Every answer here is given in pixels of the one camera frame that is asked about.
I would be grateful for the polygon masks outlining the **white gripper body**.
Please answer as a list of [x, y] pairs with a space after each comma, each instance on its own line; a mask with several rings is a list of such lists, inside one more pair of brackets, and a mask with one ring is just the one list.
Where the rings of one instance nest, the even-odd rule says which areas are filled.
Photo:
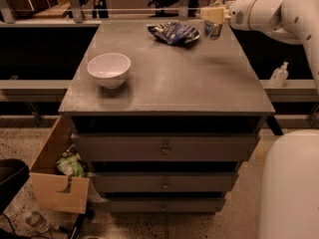
[[233, 29], [249, 30], [249, 13], [254, 0], [234, 0], [229, 5], [229, 24]]

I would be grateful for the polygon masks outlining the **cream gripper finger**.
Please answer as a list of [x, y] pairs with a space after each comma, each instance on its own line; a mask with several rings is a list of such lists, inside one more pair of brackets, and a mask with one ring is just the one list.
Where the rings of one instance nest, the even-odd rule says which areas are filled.
[[200, 9], [200, 17], [203, 20], [209, 21], [211, 23], [223, 24], [231, 18], [231, 15], [229, 10], [223, 6], [207, 6]]

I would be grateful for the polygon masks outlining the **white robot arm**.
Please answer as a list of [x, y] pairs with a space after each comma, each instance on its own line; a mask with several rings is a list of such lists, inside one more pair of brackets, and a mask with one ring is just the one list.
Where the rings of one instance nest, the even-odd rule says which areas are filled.
[[200, 17], [233, 29], [258, 31], [286, 44], [302, 45], [319, 90], [319, 0], [214, 1], [200, 8]]

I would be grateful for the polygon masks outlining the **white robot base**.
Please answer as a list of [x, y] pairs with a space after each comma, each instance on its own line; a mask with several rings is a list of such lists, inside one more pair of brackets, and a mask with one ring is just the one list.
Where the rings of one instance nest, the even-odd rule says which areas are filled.
[[319, 239], [319, 130], [274, 141], [263, 166], [258, 239]]

